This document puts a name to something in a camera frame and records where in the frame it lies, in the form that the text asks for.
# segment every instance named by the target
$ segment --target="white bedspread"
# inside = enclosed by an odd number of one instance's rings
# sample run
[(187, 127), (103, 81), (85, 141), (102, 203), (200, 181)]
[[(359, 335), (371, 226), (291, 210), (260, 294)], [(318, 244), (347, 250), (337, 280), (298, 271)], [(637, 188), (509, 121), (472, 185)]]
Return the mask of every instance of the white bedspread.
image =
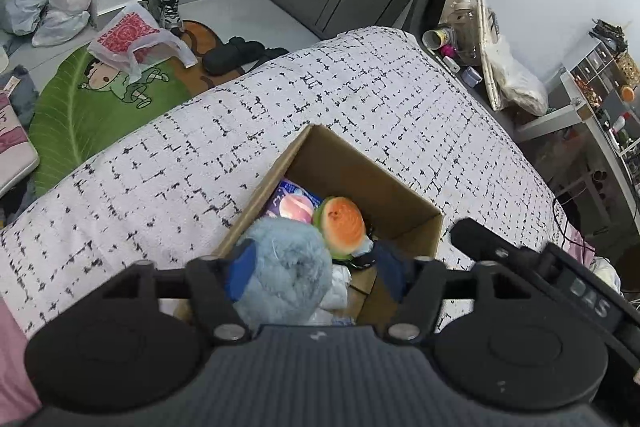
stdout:
[[(561, 238), (551, 192), (484, 108), (412, 38), (366, 28), (175, 108), (91, 158), (2, 230), (0, 291), (20, 327), (31, 336), (137, 259), (169, 268), (211, 253), (309, 122), (442, 210), (438, 257), (450, 267), (471, 264), (448, 240), (461, 217), (517, 245)], [(442, 320), (465, 306), (446, 303)]]

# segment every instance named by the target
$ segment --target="shoe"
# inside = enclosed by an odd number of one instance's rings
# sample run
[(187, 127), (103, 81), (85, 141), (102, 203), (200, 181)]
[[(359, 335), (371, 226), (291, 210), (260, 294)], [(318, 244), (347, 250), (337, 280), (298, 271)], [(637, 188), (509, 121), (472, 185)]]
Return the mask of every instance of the shoe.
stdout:
[(227, 44), (209, 50), (202, 57), (202, 67), (213, 76), (233, 71), (243, 64), (258, 60), (264, 53), (264, 45), (257, 41), (245, 41), (233, 37)]
[(158, 25), (160, 24), (162, 17), (162, 3), (160, 0), (142, 0), (138, 1), (138, 4), (151, 13), (151, 16), (156, 20)]
[(178, 12), (178, 1), (179, 0), (158, 0), (160, 5), (158, 24), (161, 28), (169, 30), (175, 36), (180, 37), (184, 33), (184, 22)]
[(270, 60), (274, 58), (282, 57), (283, 55), (288, 54), (289, 51), (284, 48), (267, 48), (264, 51), (264, 54), (258, 61), (254, 64), (253, 68), (251, 68), (247, 73), (251, 73), (253, 70), (259, 68), (261, 65), (266, 64)]

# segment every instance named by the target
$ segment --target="screw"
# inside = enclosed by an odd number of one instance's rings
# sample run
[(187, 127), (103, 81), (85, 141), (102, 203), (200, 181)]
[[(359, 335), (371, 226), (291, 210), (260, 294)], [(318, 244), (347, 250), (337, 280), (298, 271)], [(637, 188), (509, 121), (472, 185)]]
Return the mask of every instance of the screw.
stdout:
[(420, 328), (413, 324), (399, 323), (389, 327), (386, 332), (399, 341), (412, 341), (420, 335)]
[(221, 341), (235, 342), (244, 337), (244, 328), (238, 324), (222, 324), (213, 330)]

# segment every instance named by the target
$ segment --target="green leaf rug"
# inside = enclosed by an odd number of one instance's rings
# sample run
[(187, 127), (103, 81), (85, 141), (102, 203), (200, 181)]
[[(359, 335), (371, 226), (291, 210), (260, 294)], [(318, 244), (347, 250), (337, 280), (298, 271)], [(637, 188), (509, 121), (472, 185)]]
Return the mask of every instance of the green leaf rug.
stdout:
[(166, 62), (127, 84), (125, 73), (73, 52), (40, 95), (29, 138), (40, 155), (34, 172), (40, 197), (82, 162), (191, 98)]

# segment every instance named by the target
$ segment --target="cartoon character rug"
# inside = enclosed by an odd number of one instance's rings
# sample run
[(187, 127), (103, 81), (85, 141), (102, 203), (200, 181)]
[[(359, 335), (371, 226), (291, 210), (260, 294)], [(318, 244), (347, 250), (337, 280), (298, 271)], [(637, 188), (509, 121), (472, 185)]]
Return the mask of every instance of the cartoon character rug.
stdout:
[(197, 65), (185, 69), (180, 60), (170, 59), (132, 84), (126, 73), (100, 62), (86, 46), (60, 65), (40, 95), (29, 132), (40, 156), (33, 175), (37, 197), (145, 123), (244, 73), (212, 77), (202, 69), (204, 52), (222, 44), (205, 25), (186, 21), (182, 39), (198, 57)]

